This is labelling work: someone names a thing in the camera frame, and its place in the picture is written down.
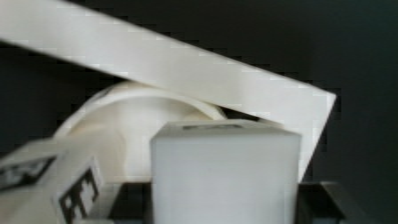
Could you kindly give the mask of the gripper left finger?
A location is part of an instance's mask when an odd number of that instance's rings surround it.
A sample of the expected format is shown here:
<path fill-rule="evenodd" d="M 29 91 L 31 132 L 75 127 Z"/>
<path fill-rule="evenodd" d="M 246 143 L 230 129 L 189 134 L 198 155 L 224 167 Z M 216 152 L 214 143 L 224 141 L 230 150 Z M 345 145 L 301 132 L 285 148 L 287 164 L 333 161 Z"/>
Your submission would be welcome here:
<path fill-rule="evenodd" d="M 155 224 L 150 183 L 121 185 L 109 218 L 114 224 Z"/>

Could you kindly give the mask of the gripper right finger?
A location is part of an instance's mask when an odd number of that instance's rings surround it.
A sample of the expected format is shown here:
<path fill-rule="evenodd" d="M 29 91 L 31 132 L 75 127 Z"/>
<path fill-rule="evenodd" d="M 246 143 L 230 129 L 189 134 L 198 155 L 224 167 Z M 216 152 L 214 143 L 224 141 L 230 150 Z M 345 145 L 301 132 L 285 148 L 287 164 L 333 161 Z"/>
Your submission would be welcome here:
<path fill-rule="evenodd" d="M 356 224 L 349 195 L 336 182 L 299 185 L 296 224 Z"/>

